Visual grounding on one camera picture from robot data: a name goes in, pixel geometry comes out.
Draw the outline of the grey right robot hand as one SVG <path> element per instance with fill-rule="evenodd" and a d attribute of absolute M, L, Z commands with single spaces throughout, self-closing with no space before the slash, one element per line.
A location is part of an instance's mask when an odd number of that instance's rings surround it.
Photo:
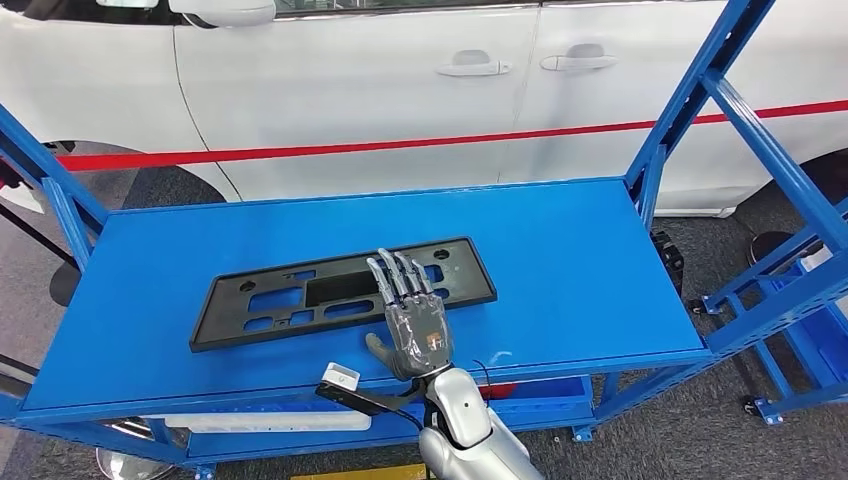
<path fill-rule="evenodd" d="M 401 252 L 380 248 L 377 254 L 379 259 L 369 257 L 366 262 L 383 300 L 393 346 L 369 333 L 365 337 L 369 352 L 400 381 L 450 367 L 453 342 L 443 299 L 425 268 Z"/>

